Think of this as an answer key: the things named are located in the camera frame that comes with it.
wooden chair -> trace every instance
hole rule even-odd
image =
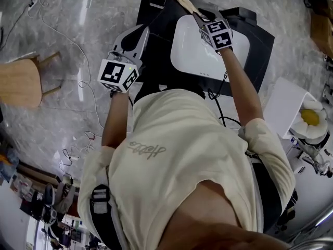
[[[45,95],[61,88],[58,86],[42,92],[38,69],[49,63],[59,52],[38,61],[38,55],[31,59],[22,59],[7,64],[0,64],[0,102],[24,107],[37,107]]]

wooden chair leg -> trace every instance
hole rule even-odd
[[[49,63],[53,58],[55,58],[56,56],[59,56],[59,57],[60,57],[60,52],[56,52],[56,53],[54,53],[53,55],[51,55],[51,56],[45,58],[43,61],[39,62],[38,67],[42,67],[42,66],[48,64],[48,63]]]
[[[61,85],[58,86],[58,87],[55,87],[55,88],[53,88],[53,89],[51,89],[51,90],[49,90],[49,91],[47,91],[47,92],[45,92],[45,93],[43,93],[42,98],[43,98],[44,96],[48,95],[48,94],[51,94],[51,93],[56,92],[57,90],[60,90],[60,89],[61,89]]]

marble floor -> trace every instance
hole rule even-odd
[[[43,20],[78,43],[85,52],[90,66],[91,83],[97,103],[100,123],[104,125],[109,109],[109,92],[97,81],[102,58],[107,56],[114,39],[132,27],[137,18],[140,0],[41,0]],[[310,39],[310,12],[303,0],[204,0],[221,9],[242,6],[257,13],[258,25],[275,36],[275,43],[259,95],[265,106],[278,77],[321,96],[325,83],[322,54]],[[4,36],[30,0],[0,0]],[[30,52],[43,59],[60,51],[56,59],[41,72],[42,87],[47,91],[62,84],[60,91],[45,97],[36,109],[1,105],[4,121],[0,129],[13,141],[20,159],[40,169],[56,173],[59,162],[66,163],[62,149],[71,145],[73,156],[79,157],[65,170],[80,179],[85,152],[89,143],[85,131],[102,134],[95,113],[92,92],[79,88],[78,82],[89,79],[87,62],[76,45],[51,30],[41,21],[40,15],[30,11],[18,21],[6,47],[0,52],[4,63]],[[130,90],[135,97],[140,89],[136,83]],[[219,97],[226,116],[237,118],[231,97]],[[218,114],[214,102],[207,100]],[[129,108],[128,131],[132,130],[132,111]],[[100,138],[92,141],[98,149]]]

cream t-shirt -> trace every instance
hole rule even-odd
[[[87,156],[78,211],[98,236],[89,199],[96,175],[109,166],[109,186],[131,249],[156,249],[182,201],[204,180],[220,184],[241,226],[257,231],[255,187],[245,151],[257,153],[277,184],[282,209],[295,179],[276,134],[262,119],[245,126],[245,139],[221,125],[197,94],[169,90],[134,105],[134,131],[117,149],[102,147]]]

black strap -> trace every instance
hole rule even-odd
[[[96,191],[106,190],[106,198],[94,198]],[[102,242],[112,250],[122,250],[116,229],[114,228],[112,216],[111,216],[111,205],[108,203],[110,200],[110,189],[109,187],[101,184],[93,190],[92,198],[89,201],[90,213],[94,226],[98,232]],[[95,213],[94,203],[106,203],[107,212],[103,214]]]
[[[252,163],[257,179],[264,215],[264,232],[277,222],[281,213],[279,192],[263,163]]]

